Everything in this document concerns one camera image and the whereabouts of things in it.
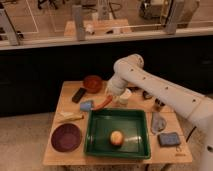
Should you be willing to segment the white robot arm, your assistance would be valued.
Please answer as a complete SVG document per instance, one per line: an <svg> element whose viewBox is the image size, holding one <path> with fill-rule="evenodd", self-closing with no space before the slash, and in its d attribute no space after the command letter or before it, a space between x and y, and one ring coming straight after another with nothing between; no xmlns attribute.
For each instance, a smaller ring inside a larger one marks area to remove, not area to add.
<svg viewBox="0 0 213 171"><path fill-rule="evenodd" d="M106 92L120 96L129 83L147 91L206 134L199 171L213 169L213 99L152 75L143 69L139 54L118 59Z"/></svg>

